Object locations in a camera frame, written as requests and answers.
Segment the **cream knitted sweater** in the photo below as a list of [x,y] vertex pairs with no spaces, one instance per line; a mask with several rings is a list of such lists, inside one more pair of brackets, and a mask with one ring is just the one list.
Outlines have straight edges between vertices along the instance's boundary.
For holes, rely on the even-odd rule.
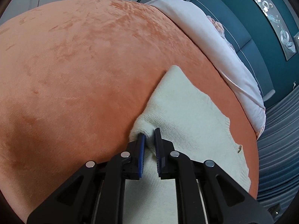
[[218,164],[242,188],[251,181],[243,148],[229,130],[230,120],[210,97],[198,90],[178,66],[172,66],[151,95],[130,133],[146,137],[144,171],[139,181],[126,183],[124,223],[177,223],[175,182],[157,173],[154,131],[190,159]]

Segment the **orange velvet bed cover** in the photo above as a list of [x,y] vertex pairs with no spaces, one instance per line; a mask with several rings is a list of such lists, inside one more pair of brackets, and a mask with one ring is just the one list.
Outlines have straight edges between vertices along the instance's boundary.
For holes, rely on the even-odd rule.
[[124,151],[172,66],[230,120],[256,197],[255,131],[201,49],[153,6],[65,0],[1,25],[1,192],[16,215],[27,221],[85,162]]

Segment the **blue grey striped curtain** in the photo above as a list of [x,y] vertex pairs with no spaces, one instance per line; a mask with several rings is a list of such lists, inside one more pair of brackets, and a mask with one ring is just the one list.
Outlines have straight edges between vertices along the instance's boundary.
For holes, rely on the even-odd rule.
[[266,127],[258,139],[258,202],[279,205],[277,220],[298,192],[298,88],[266,111]]

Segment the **teal upholstered headboard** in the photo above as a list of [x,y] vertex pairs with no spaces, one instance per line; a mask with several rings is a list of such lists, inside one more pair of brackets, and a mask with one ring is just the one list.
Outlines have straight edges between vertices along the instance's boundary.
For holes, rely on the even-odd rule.
[[185,1],[195,4],[206,15],[222,24],[226,39],[255,78],[263,101],[269,100],[275,94],[275,89],[268,68],[254,40],[237,16],[222,0]]

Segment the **silver floral wall art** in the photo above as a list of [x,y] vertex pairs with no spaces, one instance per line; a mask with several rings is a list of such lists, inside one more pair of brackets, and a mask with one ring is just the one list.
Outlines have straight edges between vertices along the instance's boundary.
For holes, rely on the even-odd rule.
[[265,17],[271,24],[280,46],[283,50],[286,61],[292,58],[296,54],[296,45],[293,41],[293,37],[281,16],[279,10],[275,6],[272,0],[254,0],[259,6],[260,10],[264,13]]

